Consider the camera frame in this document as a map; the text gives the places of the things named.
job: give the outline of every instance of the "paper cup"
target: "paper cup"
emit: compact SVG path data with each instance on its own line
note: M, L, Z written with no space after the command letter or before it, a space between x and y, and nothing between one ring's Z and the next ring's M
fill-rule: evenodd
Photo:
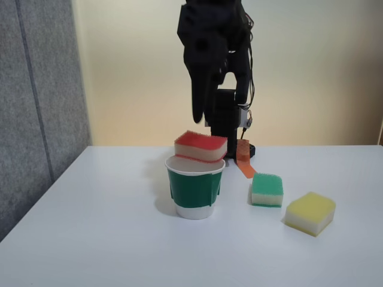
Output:
M177 213L187 219L204 219L212 215L220 194L225 161L201 163L181 157L169 157L168 169L171 197Z

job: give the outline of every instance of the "orange sponge piece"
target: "orange sponge piece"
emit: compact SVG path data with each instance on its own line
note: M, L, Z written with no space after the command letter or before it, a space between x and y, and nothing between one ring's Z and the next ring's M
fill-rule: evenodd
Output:
M216 163L227 153L227 138L185 132L174 143L175 155L205 163Z

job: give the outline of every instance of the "sponge scrubber layer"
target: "sponge scrubber layer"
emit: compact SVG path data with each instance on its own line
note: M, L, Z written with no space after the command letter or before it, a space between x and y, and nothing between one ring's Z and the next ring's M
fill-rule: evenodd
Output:
M286 209L285 224L318 236L333 220L336 204L316 193L307 193Z
M253 178L251 201L256 206L281 207L283 201L282 179L276 175L256 173Z
M187 131L174 143L175 155L205 163L216 163L227 153L227 139Z

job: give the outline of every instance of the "gray partition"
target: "gray partition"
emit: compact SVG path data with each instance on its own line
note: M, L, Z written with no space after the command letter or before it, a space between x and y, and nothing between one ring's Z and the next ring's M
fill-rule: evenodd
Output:
M90 144L70 0L0 0L0 241Z

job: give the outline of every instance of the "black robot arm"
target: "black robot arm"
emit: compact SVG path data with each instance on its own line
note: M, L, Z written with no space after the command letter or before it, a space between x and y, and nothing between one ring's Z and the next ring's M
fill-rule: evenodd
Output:
M241 0L188 0L181 8L178 36L191 78L193 118L205 120L212 135L228 138L228 155L235 152L241 108L251 82L252 20ZM235 74L235 90L219 90L228 72Z

